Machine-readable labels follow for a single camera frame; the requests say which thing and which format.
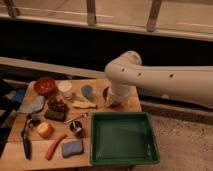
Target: small bowl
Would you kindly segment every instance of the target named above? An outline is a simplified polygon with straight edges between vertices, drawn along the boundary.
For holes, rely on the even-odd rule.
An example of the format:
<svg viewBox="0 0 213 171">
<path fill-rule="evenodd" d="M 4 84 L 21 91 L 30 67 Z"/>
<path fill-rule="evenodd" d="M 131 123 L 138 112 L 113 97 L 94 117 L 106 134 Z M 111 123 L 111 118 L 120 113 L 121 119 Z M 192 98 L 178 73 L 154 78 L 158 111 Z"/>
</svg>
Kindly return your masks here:
<svg viewBox="0 0 213 171">
<path fill-rule="evenodd" d="M 34 84 L 34 90 L 41 96 L 48 96 L 56 90 L 55 80 L 51 77 L 39 78 Z"/>
<path fill-rule="evenodd" d="M 73 121 L 70 124 L 70 130 L 76 137 L 82 137 L 83 127 L 80 121 Z"/>
</svg>

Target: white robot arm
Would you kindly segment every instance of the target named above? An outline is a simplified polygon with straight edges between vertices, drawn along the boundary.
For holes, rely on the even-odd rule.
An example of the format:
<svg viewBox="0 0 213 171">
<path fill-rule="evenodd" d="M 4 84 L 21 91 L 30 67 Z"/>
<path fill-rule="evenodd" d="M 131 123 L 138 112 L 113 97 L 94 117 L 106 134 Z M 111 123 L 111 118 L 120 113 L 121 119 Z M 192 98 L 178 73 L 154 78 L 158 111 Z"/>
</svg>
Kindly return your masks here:
<svg viewBox="0 0 213 171">
<path fill-rule="evenodd" d="M 105 67 L 111 81 L 108 106 L 128 100 L 129 88 L 135 85 L 142 94 L 195 103 L 213 109 L 213 66 L 147 67 L 141 57 L 127 51 Z"/>
</svg>

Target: green plastic tray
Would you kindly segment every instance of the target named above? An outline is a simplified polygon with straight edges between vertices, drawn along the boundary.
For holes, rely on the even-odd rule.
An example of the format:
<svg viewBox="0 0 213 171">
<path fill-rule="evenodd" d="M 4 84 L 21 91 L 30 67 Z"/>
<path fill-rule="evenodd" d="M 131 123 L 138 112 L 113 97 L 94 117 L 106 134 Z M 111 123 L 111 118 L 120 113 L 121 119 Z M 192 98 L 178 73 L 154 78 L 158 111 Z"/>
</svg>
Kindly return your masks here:
<svg viewBox="0 0 213 171">
<path fill-rule="evenodd" d="M 94 113 L 91 122 L 92 165 L 159 163 L 160 156 L 148 113 Z"/>
</svg>

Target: toy carrot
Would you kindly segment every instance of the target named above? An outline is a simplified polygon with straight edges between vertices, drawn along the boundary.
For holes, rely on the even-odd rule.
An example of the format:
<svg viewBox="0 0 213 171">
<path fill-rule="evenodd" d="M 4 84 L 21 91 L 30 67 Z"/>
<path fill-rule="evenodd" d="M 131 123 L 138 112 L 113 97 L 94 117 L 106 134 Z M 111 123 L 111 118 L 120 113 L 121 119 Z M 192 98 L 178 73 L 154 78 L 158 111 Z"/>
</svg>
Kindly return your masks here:
<svg viewBox="0 0 213 171">
<path fill-rule="evenodd" d="M 48 150 L 47 150 L 47 152 L 46 152 L 46 154 L 45 154 L 45 158 L 46 158 L 47 160 L 50 160 L 50 159 L 52 158 L 52 156 L 53 156 L 53 154 L 54 154 L 54 152 L 55 152 L 55 150 L 56 150 L 58 144 L 59 144 L 64 138 L 66 138 L 66 136 L 67 136 L 66 134 L 62 134 L 62 135 L 58 136 L 58 137 L 55 139 L 55 141 L 50 145 L 50 147 L 48 148 Z"/>
</svg>

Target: black scissors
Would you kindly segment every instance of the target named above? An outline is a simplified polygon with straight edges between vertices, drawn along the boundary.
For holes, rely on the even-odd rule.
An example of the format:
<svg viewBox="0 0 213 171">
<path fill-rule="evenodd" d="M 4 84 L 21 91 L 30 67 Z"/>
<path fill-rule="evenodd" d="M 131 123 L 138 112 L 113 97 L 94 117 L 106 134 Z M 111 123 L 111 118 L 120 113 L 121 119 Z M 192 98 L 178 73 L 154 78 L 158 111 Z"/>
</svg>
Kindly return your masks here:
<svg viewBox="0 0 213 171">
<path fill-rule="evenodd" d="M 22 137 L 22 140 L 23 140 L 25 157 L 27 159 L 31 159 L 31 153 L 32 153 L 31 142 L 28 138 L 28 128 L 31 127 L 31 125 L 36 126 L 39 123 L 40 123 L 40 120 L 39 119 L 33 119 L 32 114 L 29 114 L 29 115 L 26 116 L 24 128 L 21 131 L 21 137 Z"/>
</svg>

